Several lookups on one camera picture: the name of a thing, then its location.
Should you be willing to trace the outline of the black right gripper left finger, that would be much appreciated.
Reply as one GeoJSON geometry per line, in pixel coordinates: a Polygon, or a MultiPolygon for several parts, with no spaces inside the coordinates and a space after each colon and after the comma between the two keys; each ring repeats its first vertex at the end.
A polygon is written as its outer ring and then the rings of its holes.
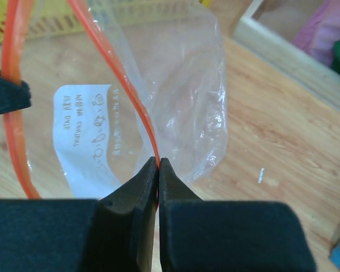
{"type": "Polygon", "coordinates": [[[150,271],[155,158],[107,197],[0,199],[0,271],[150,271]]]}

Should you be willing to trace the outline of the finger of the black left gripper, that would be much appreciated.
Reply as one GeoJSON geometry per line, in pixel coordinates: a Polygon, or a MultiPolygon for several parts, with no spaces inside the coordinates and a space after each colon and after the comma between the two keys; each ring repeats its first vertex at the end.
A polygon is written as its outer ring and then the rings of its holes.
{"type": "Polygon", "coordinates": [[[0,71],[0,115],[29,108],[31,105],[29,85],[25,81],[16,85],[1,77],[0,71]]]}

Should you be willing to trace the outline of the clear zip top bag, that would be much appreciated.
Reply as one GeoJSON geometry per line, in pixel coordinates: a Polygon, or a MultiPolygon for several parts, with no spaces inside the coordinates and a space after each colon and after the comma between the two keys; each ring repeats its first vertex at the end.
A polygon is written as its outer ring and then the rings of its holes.
{"type": "Polygon", "coordinates": [[[103,198],[150,157],[185,182],[226,153],[226,64],[216,16],[119,25],[67,1],[83,31],[27,39],[21,1],[7,4],[2,76],[25,81],[31,106],[4,116],[7,146],[29,199],[103,198]]]}

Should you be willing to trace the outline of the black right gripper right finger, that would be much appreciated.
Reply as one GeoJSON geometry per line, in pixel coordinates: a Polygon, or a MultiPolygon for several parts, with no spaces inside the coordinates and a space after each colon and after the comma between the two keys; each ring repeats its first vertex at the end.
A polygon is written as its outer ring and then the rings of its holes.
{"type": "Polygon", "coordinates": [[[205,201],[163,158],[159,171],[163,271],[316,271],[300,221],[273,201],[205,201]]]}

